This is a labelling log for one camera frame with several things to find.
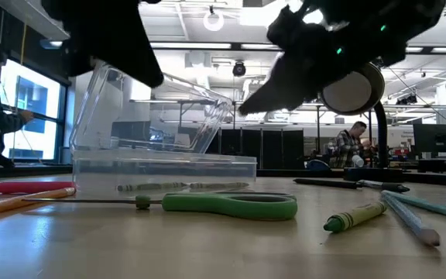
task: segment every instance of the wooden table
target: wooden table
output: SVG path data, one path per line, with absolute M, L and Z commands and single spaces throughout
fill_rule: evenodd
M 444 186 L 407 186 L 410 195 L 446 204 Z M 252 188 L 296 195 L 296 220 L 163 212 L 156 205 L 137 212 L 131 205 L 54 204 L 0 214 L 0 278 L 446 279 L 444 216 L 415 209 L 440 233 L 438 249 L 418 243 L 392 212 L 332 235 L 322 229 L 330 215 L 379 193 L 289 178 L 258 179 Z

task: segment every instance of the plaid shirt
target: plaid shirt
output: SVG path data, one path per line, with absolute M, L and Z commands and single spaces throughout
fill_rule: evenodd
M 352 167 L 352 157 L 360 155 L 361 142 L 353 138 L 347 130 L 341 131 L 337 136 L 337 146 L 335 148 L 336 160 L 333 160 L 332 167 Z

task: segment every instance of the computer monitor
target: computer monitor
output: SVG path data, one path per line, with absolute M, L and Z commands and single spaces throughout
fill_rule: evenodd
M 420 152 L 446 152 L 446 125 L 413 124 L 416 150 Z

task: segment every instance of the window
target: window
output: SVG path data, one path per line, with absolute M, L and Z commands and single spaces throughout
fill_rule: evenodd
M 4 135 L 3 155 L 26 160 L 54 160 L 57 140 L 63 134 L 64 115 L 60 102 L 64 86 L 27 67 L 8 60 L 2 68 L 0 97 L 6 113 L 19 109 L 34 113 L 35 119 L 16 133 Z

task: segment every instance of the orange pencil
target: orange pencil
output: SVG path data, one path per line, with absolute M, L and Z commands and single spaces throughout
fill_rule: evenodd
M 24 198 L 64 198 L 75 194 L 75 188 L 64 188 L 60 190 L 45 191 L 31 195 L 21 195 L 0 201 L 0 212 L 21 208 L 36 202 L 22 201 Z

